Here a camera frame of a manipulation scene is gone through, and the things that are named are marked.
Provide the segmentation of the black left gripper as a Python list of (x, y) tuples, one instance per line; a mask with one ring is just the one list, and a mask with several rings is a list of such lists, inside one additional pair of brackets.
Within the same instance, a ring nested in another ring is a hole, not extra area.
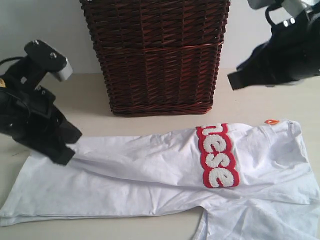
[(0, 132), (66, 166), (82, 132), (55, 106), (56, 96), (46, 88), (23, 91), (0, 88)]

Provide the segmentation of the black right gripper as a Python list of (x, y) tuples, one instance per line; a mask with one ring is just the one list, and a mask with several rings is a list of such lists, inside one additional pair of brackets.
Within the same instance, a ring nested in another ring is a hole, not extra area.
[(290, 85), (320, 75), (320, 11), (301, 12), (271, 28), (271, 38), (252, 52), (254, 64), (227, 75), (232, 90)]

